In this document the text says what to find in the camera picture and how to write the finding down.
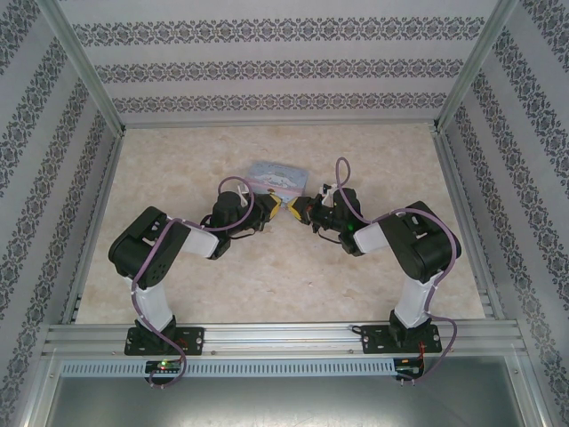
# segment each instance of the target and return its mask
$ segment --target aluminum frame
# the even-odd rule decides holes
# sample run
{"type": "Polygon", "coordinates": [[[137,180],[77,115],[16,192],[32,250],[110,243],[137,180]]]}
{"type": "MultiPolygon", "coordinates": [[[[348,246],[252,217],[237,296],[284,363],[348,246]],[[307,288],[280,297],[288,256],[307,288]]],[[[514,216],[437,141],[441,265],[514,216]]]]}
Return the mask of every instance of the aluminum frame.
{"type": "MultiPolygon", "coordinates": [[[[504,357],[519,409],[526,426],[550,426],[551,421],[527,356],[521,331],[515,320],[459,320],[459,333],[448,357],[504,357]]],[[[290,360],[405,358],[416,353],[365,355],[361,337],[353,325],[387,322],[291,323],[291,324],[206,324],[183,325],[205,328],[204,354],[192,360],[290,360]]],[[[437,322],[442,344],[448,344],[452,327],[437,322]]],[[[45,426],[67,360],[151,360],[160,357],[129,357],[123,353],[126,325],[52,325],[47,331],[24,416],[19,426],[45,426]]],[[[427,354],[436,358],[437,354],[427,354]]]]}

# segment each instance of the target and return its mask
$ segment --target patterned wallpaper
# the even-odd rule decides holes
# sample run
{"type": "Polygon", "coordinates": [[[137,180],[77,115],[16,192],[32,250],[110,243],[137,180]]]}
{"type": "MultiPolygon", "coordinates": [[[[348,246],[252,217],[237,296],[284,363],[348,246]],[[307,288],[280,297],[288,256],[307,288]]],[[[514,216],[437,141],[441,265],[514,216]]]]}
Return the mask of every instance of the patterned wallpaper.
{"type": "Polygon", "coordinates": [[[0,426],[59,323],[114,137],[36,3],[1,0],[0,426]]]}
{"type": "Polygon", "coordinates": [[[127,124],[435,118],[496,0],[61,2],[127,124]]]}
{"type": "Polygon", "coordinates": [[[447,129],[554,425],[569,425],[568,28],[563,2],[520,2],[447,129]]]}

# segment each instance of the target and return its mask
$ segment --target metal panel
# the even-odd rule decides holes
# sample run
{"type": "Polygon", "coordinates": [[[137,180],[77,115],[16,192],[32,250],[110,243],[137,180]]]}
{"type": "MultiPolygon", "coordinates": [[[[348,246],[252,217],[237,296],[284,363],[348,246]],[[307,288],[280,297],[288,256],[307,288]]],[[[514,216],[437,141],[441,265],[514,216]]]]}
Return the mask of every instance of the metal panel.
{"type": "Polygon", "coordinates": [[[447,360],[424,384],[391,377],[191,378],[171,390],[134,378],[61,378],[56,427],[524,425],[501,358],[447,360]]]}

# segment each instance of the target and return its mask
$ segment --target beige marble floor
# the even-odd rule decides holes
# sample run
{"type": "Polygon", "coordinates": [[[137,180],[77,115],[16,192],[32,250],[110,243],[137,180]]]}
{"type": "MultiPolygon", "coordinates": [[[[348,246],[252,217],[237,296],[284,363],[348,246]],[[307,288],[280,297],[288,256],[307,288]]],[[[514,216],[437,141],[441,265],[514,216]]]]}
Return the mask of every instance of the beige marble floor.
{"type": "MultiPolygon", "coordinates": [[[[426,125],[212,127],[129,130],[84,289],[77,323],[132,323],[124,281],[107,259],[113,240],[148,205],[199,221],[218,182],[258,160],[308,169],[307,194],[352,165],[364,216],[423,200],[458,226],[426,125]]],[[[254,238],[233,242],[218,261],[180,254],[166,293],[180,322],[312,322],[387,319],[403,273],[391,251],[351,257],[281,209],[254,238]]],[[[466,255],[433,301],[435,314],[482,318],[466,255]]]]}

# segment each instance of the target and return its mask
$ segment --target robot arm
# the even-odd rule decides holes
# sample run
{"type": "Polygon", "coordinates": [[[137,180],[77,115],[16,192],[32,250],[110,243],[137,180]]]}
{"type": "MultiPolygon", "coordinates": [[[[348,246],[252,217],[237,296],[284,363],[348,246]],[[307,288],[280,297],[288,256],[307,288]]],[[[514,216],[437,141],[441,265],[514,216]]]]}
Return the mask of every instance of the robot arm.
{"type": "MultiPolygon", "coordinates": [[[[344,192],[361,216],[356,192],[353,189],[344,192]]],[[[361,256],[389,246],[405,274],[401,298],[389,319],[389,333],[399,347],[421,335],[430,324],[425,302],[452,257],[448,237],[436,223],[418,214],[401,213],[365,224],[348,209],[335,184],[325,184],[316,197],[297,197],[288,208],[300,222],[311,225],[315,233],[320,228],[340,233],[338,239],[348,254],[361,256]]],[[[423,202],[407,208],[435,216],[423,202]]],[[[454,234],[453,238],[458,258],[461,245],[454,234]]]]}
{"type": "MultiPolygon", "coordinates": [[[[219,194],[212,214],[204,218],[200,227],[175,222],[166,232],[162,244],[137,283],[135,295],[141,315],[155,329],[166,336],[170,335],[169,338],[175,334],[175,317],[166,300],[163,279],[178,253],[195,254],[211,260],[220,258],[237,233],[244,230],[253,230],[253,233],[262,231],[265,223],[278,212],[281,199],[271,194],[255,195],[251,213],[238,226],[227,228],[246,215],[251,202],[248,194],[224,191],[219,194]]],[[[170,220],[166,213],[150,206],[110,247],[108,258],[129,287],[170,220]]],[[[152,334],[140,319],[136,321],[136,329],[141,347],[168,350],[168,344],[152,334]]]]}

